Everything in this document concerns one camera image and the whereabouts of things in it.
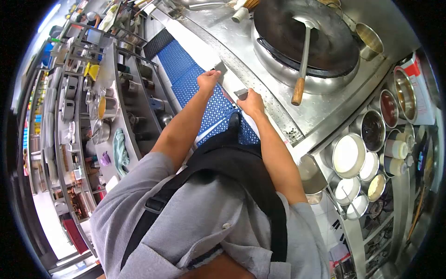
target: dark sauce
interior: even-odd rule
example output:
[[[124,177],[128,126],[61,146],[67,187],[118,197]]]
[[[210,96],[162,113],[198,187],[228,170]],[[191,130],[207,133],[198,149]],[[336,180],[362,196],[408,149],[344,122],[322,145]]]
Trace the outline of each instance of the dark sauce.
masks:
[[[368,112],[364,116],[361,127],[362,138],[368,150],[377,150],[382,142],[382,126],[381,118],[374,112]]]

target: blue floor mat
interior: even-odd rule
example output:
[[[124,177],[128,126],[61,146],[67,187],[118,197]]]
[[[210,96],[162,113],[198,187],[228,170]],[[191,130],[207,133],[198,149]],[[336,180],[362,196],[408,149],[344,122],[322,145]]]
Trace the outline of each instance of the blue floor mat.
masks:
[[[192,57],[180,46],[177,40],[173,40],[166,45],[158,53],[158,58],[172,84],[172,91],[178,99],[181,108],[183,108],[198,91],[197,77],[205,71],[195,63]],[[234,111],[235,109],[231,102],[226,99],[222,93],[221,87],[217,84],[214,88],[213,96],[207,103],[198,134],[202,134],[220,120],[224,120],[200,140],[197,145],[201,145],[210,137],[225,131],[227,129],[229,117]],[[239,143],[254,144],[258,142],[259,138],[248,123],[242,119]]]

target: black shoe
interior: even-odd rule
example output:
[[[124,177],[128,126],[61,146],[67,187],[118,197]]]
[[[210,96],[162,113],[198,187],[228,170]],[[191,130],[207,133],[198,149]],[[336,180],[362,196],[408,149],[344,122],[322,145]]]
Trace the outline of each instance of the black shoe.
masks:
[[[241,114],[239,112],[234,112],[231,114],[231,118],[229,119],[229,124],[227,125],[227,129],[238,133],[241,122],[242,122]]]

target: spoon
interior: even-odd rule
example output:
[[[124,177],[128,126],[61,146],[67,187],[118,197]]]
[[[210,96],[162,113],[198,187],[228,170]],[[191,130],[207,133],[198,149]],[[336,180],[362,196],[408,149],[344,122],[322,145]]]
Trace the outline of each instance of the spoon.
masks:
[[[294,93],[291,99],[291,103],[295,106],[299,106],[302,102],[302,94],[304,92],[306,68],[308,65],[308,51],[310,48],[310,31],[313,28],[319,29],[319,23],[309,17],[308,15],[298,15],[293,16],[294,20],[302,22],[305,24],[305,43],[304,51],[302,54],[301,67],[299,69],[299,78],[297,79],[296,85],[294,86]]]

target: towel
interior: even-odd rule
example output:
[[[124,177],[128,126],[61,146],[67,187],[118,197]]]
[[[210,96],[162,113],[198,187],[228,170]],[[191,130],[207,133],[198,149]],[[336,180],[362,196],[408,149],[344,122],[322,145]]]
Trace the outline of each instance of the towel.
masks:
[[[124,140],[125,137],[122,129],[116,129],[113,137],[113,159],[115,161],[115,168],[121,178],[127,174],[122,167],[125,167],[128,165],[128,163],[130,163],[127,150],[125,149]]]

